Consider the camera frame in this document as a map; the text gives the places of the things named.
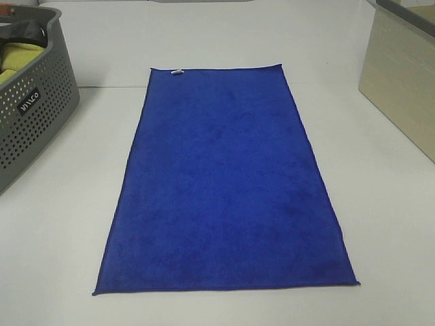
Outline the grey perforated plastic basket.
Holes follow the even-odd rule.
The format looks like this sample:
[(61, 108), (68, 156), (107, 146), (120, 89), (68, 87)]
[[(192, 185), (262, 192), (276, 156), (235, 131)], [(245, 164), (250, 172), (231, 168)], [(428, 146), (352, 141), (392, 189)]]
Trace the grey perforated plastic basket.
[(48, 41), (37, 58), (1, 84), (2, 191), (48, 146), (80, 101), (60, 17), (51, 7), (1, 6), (3, 25), (34, 20)]

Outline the blue microfibre towel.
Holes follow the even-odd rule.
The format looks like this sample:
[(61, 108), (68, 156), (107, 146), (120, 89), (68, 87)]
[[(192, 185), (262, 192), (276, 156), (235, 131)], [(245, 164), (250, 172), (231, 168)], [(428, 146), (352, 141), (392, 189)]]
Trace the blue microfibre towel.
[(94, 294), (357, 283), (282, 66), (151, 69)]

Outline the beige storage box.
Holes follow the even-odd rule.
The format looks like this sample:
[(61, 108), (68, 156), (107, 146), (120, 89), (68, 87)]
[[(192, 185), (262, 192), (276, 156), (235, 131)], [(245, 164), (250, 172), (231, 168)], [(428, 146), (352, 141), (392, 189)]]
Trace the beige storage box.
[(434, 158), (433, 1), (375, 1), (359, 90)]

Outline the black cloth in basket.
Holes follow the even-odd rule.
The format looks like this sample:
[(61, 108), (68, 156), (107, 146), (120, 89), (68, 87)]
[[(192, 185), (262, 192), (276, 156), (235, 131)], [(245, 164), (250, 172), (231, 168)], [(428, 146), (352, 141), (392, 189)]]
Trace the black cloth in basket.
[(23, 20), (1, 26), (1, 47), (8, 43), (25, 43), (45, 48), (46, 32), (35, 20)]

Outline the yellow-green towel in basket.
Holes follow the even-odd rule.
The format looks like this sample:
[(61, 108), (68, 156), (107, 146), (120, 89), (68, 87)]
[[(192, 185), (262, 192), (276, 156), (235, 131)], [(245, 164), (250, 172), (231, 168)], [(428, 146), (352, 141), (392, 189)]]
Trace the yellow-green towel in basket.
[(29, 43), (7, 43), (1, 49), (1, 83), (14, 76), (45, 48)]

